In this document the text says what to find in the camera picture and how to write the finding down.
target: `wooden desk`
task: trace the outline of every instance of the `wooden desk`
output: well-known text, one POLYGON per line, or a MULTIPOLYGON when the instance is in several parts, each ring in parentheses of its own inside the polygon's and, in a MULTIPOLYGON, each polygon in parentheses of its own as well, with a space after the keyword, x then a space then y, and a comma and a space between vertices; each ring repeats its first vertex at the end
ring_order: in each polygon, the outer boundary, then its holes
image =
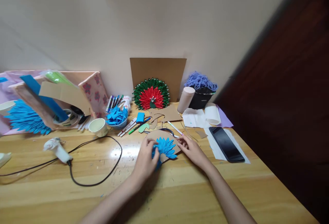
MULTIPOLYGON (((132 110, 130 118, 138 112, 135 107, 132 110)), ((180 122, 174 122, 174 125, 184 130, 180 122)), ((194 129, 188 128, 255 220, 258 223, 318 223, 239 135, 230 130, 251 164, 216 160, 207 138, 198 139, 194 129)), ((1 177, 0 223, 64 224, 80 220, 134 168, 140 142, 146 134, 134 132, 122 138, 117 134, 118 131, 114 130, 108 133, 122 145, 122 158, 115 173, 99 186, 77 186, 70 178, 68 166, 59 161, 33 173, 1 177)), ((68 151, 93 139, 94 135, 89 131, 66 130, 47 136, 22 134, 1 137, 0 151, 12 152, 12 159, 0 169, 0 174, 52 159, 51 152, 42 151, 44 143, 52 137, 65 140, 64 147, 68 151)), ((120 147, 111 138, 80 148, 72 153, 75 179, 83 184, 102 180, 119 154, 120 147)), ((176 160, 162 165, 158 174, 126 206, 120 217, 121 221, 129 219, 129 223, 226 223, 207 178, 183 153, 178 154, 176 160)))

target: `black phone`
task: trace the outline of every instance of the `black phone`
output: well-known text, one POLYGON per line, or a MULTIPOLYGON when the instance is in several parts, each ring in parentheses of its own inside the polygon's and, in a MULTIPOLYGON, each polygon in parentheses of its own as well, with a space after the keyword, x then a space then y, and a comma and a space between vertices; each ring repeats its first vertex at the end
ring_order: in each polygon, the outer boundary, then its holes
POLYGON ((210 132, 212 133, 216 143, 222 150, 228 162, 238 163, 245 162, 245 159, 236 148, 232 140, 226 134, 226 132, 221 127, 210 127, 210 132))

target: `green and red paper peacock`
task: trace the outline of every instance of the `green and red paper peacock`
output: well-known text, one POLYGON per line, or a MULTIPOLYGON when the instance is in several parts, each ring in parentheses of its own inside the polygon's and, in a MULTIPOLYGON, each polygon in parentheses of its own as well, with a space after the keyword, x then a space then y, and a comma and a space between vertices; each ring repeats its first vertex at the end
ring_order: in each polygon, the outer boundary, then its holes
POLYGON ((135 103, 139 110, 165 108, 169 105, 168 86, 159 79, 148 79, 134 89, 135 103))

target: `dark wooden door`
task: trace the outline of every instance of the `dark wooden door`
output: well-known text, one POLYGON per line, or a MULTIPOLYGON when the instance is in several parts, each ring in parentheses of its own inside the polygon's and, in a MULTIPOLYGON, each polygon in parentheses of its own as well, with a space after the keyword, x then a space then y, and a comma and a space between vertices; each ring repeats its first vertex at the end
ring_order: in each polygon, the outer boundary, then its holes
POLYGON ((329 223, 329 0, 292 0, 218 105, 321 223, 329 223))

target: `white paper sheet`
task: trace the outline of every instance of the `white paper sheet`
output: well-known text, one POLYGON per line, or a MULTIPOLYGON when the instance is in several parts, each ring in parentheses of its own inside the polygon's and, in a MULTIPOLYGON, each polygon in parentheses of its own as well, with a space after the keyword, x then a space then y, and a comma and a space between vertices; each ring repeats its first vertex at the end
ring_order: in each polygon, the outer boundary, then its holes
MULTIPOLYGON (((222 150, 220 149, 220 147, 218 146, 218 144, 215 141, 214 137, 212 136, 212 133, 210 132, 209 128, 206 128, 204 130, 205 130, 205 133, 208 135, 207 138, 208 138, 210 147, 212 149, 212 152, 213 152, 215 158, 218 159, 218 160, 227 161, 227 159, 225 158, 225 155, 223 154, 222 150)), ((235 138, 232 135, 231 131, 228 130, 228 129, 224 129, 224 131, 226 132, 226 134, 229 136, 229 138, 231 139, 231 141, 234 143, 234 145, 236 146, 236 148, 239 150, 239 152, 241 153, 241 155, 245 159, 245 163, 250 164, 249 159, 247 158, 247 156, 245 155, 245 153, 241 149, 240 145, 235 140, 235 138)))
POLYGON ((182 117, 186 127, 209 128, 211 126, 206 121, 206 116, 202 109, 187 108, 183 112, 182 117))
POLYGON ((205 107, 206 121, 213 125, 221 123, 218 108, 214 103, 207 103, 205 107))

